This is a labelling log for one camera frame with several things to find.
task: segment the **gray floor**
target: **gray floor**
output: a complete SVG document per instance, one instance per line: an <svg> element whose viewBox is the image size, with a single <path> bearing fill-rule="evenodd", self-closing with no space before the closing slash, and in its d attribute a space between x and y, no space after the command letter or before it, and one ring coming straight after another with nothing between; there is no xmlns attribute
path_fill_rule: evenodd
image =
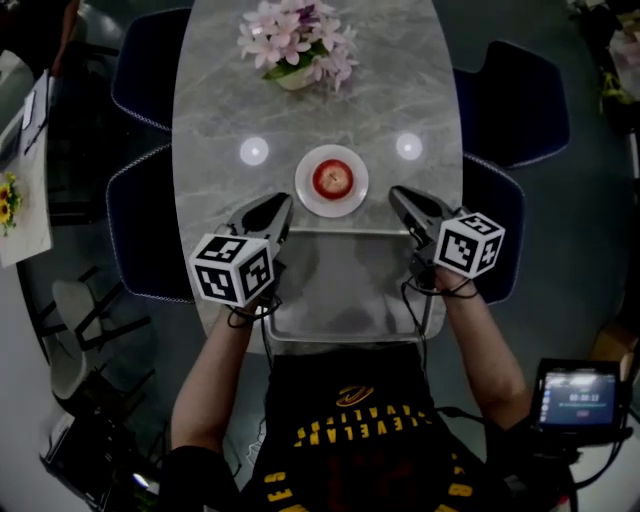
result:
<svg viewBox="0 0 640 512"><path fill-rule="evenodd" d="M89 0L91 23L111 20L95 25L93 42L117 44L135 16L181 3ZM436 7L456 67L480 68L489 42L505 39L555 62L563 75L572 140L555 158L512 173L527 196L524 253L515 293L493 307L531 380L541 357L586 356L598 329L617 311L633 201L627 143L611 132L599 114L597 70L577 27L568 19L564 0L436 0ZM148 144L144 137L131 136L127 152L141 152ZM93 264L105 269L103 290L109 280L117 279L105 221L55 228L54 244L52 251L29 262L39 303L50 300L54 279L77 277ZM204 333L193 306L125 296L117 310L114 323L143 314L152 317L151 327L119 340L109 351L110 375L118 384L132 381L149 366L157 369L157 377L145 389L147 401L132 418L132 428L146 445L168 418ZM476 410L448 327L430 342L428 373L437 404ZM244 464L240 483L250 474L244 454L256 440L267 379L265 358L248 356L229 432ZM483 454L480 428L464 420L451 426L472 450ZM235 467L233 455L229 458Z"/></svg>

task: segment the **marble table top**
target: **marble table top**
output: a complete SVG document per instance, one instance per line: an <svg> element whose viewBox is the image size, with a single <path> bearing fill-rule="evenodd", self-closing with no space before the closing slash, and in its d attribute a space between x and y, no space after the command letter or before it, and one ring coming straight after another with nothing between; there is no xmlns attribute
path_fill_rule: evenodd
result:
<svg viewBox="0 0 640 512"><path fill-rule="evenodd" d="M338 93L322 84L287 92L261 80L252 59L241 60L238 26L244 12L255 10L256 0L196 0L180 57L173 119L174 186L186 258L203 234L270 192L292 194L292 228L303 230L401 231L387 200L394 185L438 195L451 207L461 204L455 82L431 0L330 3L343 27L358 30L360 65ZM268 145L266 160L257 166L240 157L240 147L252 137ZM338 219L315 216L294 191L299 161L323 144L352 149L369 171L365 201ZM216 305L197 301L208 331Z"/></svg>

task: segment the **display screen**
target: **display screen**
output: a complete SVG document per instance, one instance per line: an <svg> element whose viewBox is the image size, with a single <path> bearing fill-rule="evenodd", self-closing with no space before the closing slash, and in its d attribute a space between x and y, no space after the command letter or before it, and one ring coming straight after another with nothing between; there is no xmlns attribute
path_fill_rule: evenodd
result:
<svg viewBox="0 0 640 512"><path fill-rule="evenodd" d="M541 426L603 426L614 419L616 376L549 372L540 406Z"/></svg>

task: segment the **plate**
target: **plate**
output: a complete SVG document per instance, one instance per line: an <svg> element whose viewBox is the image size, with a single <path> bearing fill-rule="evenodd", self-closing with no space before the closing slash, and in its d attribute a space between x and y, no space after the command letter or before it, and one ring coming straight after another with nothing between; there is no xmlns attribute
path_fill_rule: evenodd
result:
<svg viewBox="0 0 640 512"><path fill-rule="evenodd" d="M353 188L342 199L329 200L313 187L313 173L325 160L342 160L353 172ZM335 219L353 212L362 204L369 190L369 172L362 158L344 146L327 144L309 151L296 169L295 187L302 204L320 217Z"/></svg>

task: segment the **pink flower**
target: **pink flower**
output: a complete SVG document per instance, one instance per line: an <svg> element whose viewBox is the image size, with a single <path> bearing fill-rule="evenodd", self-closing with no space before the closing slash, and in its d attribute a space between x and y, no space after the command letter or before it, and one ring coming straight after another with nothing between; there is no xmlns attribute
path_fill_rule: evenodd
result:
<svg viewBox="0 0 640 512"><path fill-rule="evenodd" d="M337 68L329 57L320 57L316 55L312 59L311 65L304 72L304 75L313 75L314 80L319 82L325 75L331 75L335 72L337 72Z"/></svg>
<svg viewBox="0 0 640 512"><path fill-rule="evenodd" d="M347 48L349 49L349 51L355 51L358 48L356 47L356 43L354 41L354 39L356 38L356 35L358 34L357 30L354 30L351 28L351 25L347 25L347 28L344 29L344 32L342 33L342 36L345 39L345 43L347 45Z"/></svg>
<svg viewBox="0 0 640 512"><path fill-rule="evenodd" d="M333 76L334 87L336 92L340 89L340 84L351 76L353 66L358 64L357 60L349 59L349 50L346 47L336 49L331 54L331 60L336 68L336 72Z"/></svg>
<svg viewBox="0 0 640 512"><path fill-rule="evenodd" d="M262 30L257 29L268 29L275 25L278 12L280 12L280 6L260 2L257 12L247 12L243 17L250 22L249 27L253 29L253 34L257 35L263 33Z"/></svg>
<svg viewBox="0 0 640 512"><path fill-rule="evenodd" d="M245 24L240 24L240 32L242 35L238 38L238 44L242 46L242 58L244 59L247 54L247 46L253 44L255 39L253 38L251 29Z"/></svg>
<svg viewBox="0 0 640 512"><path fill-rule="evenodd" d="M271 36L271 42L280 48L284 48L291 41L291 35L300 26L300 14L278 14L276 21L278 23L278 31Z"/></svg>
<svg viewBox="0 0 640 512"><path fill-rule="evenodd" d="M347 42L342 34L336 32L339 28L340 20L321 16L320 23L316 23L313 29L312 39L313 41L322 39L322 44L327 51L330 52L336 44L344 44Z"/></svg>
<svg viewBox="0 0 640 512"><path fill-rule="evenodd" d="M261 68L265 62L275 64L282 58L280 48L262 34L256 36L255 41L245 46L245 48L247 53L256 54L256 69Z"/></svg>
<svg viewBox="0 0 640 512"><path fill-rule="evenodd" d="M309 43L301 43L300 34L294 32L293 34L291 34L291 42L289 43L289 46L282 50L282 54L284 55L284 58L287 59L287 62L289 64L291 64L292 66L297 66L298 62L300 62L299 54L310 49L311 45Z"/></svg>
<svg viewBox="0 0 640 512"><path fill-rule="evenodd" d="M322 0L315 0L313 4L316 7L316 11L318 11L320 14L332 14L333 11L335 11L334 7L325 4Z"/></svg>
<svg viewBox="0 0 640 512"><path fill-rule="evenodd" d="M304 9L306 7L305 4L305 0L282 0L280 3L280 11L298 11L300 9Z"/></svg>

